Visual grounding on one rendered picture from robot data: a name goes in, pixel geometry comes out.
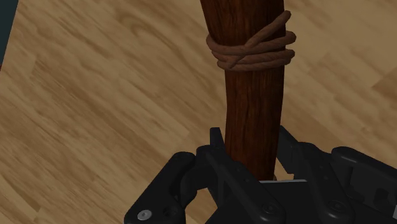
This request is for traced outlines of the brown wooden stick with cord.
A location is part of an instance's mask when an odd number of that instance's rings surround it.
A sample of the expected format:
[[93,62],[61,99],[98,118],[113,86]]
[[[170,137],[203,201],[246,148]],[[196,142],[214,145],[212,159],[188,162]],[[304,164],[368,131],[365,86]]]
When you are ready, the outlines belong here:
[[295,53],[284,0],[200,0],[207,45],[225,72],[226,152],[258,180],[274,178],[284,67]]

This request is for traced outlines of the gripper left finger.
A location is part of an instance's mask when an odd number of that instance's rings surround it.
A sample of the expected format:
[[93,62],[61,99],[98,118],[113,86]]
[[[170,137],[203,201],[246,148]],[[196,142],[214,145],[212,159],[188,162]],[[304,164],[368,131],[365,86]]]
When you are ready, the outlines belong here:
[[218,127],[195,153],[177,152],[126,212],[123,224],[186,224],[187,205],[208,189],[217,209],[205,224],[286,224],[281,204],[240,162]]

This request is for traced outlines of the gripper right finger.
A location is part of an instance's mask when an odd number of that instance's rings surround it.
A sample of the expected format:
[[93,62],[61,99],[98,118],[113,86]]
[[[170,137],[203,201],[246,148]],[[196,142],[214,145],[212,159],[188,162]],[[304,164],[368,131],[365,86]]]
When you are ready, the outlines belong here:
[[322,224],[397,224],[397,169],[347,146],[327,153],[279,128],[277,159],[306,180]]

